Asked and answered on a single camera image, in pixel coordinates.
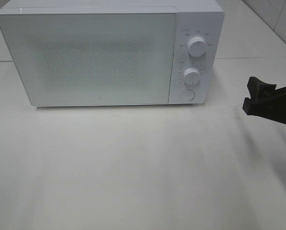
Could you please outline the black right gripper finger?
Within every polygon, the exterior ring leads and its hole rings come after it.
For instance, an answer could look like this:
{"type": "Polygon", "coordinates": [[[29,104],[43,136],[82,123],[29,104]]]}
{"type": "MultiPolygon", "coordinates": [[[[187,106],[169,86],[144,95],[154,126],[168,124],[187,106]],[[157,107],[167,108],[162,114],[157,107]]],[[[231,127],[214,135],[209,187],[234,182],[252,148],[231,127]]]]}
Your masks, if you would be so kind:
{"type": "Polygon", "coordinates": [[[286,95],[257,101],[245,98],[242,109],[246,115],[258,116],[286,125],[286,95]]]}
{"type": "Polygon", "coordinates": [[[286,87],[276,89],[276,84],[268,84],[257,77],[250,77],[247,87],[252,100],[259,100],[269,96],[279,96],[286,93],[286,87]]]}

